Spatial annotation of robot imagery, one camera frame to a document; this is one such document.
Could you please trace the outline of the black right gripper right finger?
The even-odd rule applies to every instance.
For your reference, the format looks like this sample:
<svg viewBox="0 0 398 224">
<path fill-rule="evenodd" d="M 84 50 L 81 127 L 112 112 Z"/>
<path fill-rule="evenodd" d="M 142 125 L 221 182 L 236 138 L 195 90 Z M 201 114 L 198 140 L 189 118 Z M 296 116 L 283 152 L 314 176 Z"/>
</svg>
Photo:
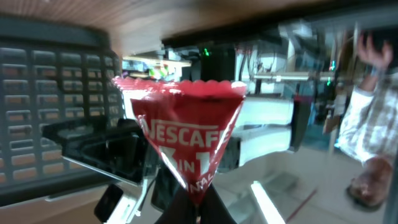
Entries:
<svg viewBox="0 0 398 224">
<path fill-rule="evenodd" d="M 213 184 L 199 206 L 200 224 L 236 224 Z"/>
</svg>

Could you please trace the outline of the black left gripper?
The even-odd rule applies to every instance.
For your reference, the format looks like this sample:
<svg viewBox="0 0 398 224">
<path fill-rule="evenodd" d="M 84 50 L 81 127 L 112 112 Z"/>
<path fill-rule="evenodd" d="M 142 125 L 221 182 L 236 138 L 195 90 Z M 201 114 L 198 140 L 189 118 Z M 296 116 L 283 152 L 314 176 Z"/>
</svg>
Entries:
<svg viewBox="0 0 398 224">
<path fill-rule="evenodd" d="M 133 119 L 119 119 L 107 127 L 108 118 L 97 116 L 46 125 L 42 136 L 62 148 L 62 157 L 112 178 L 133 184 L 144 180 L 149 143 Z"/>
</svg>

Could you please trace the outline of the red Nescafe stick sachet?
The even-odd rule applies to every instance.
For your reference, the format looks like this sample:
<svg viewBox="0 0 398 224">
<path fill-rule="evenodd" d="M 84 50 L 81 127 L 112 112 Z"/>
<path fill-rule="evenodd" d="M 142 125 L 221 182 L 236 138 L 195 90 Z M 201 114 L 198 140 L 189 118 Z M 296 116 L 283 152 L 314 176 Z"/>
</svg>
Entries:
<svg viewBox="0 0 398 224">
<path fill-rule="evenodd" d="M 243 82 L 115 77 L 134 119 L 177 182 L 200 204 L 211 185 L 246 94 Z"/>
</svg>

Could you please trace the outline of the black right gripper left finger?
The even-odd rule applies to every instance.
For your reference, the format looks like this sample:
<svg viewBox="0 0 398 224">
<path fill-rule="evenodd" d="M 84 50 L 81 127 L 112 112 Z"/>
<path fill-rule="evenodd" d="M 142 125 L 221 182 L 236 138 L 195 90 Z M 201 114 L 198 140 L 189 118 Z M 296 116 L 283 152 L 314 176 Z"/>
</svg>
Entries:
<svg viewBox="0 0 398 224">
<path fill-rule="evenodd" d="M 190 200 L 188 192 L 179 188 L 169 207 L 154 224 L 194 224 L 196 206 Z"/>
</svg>

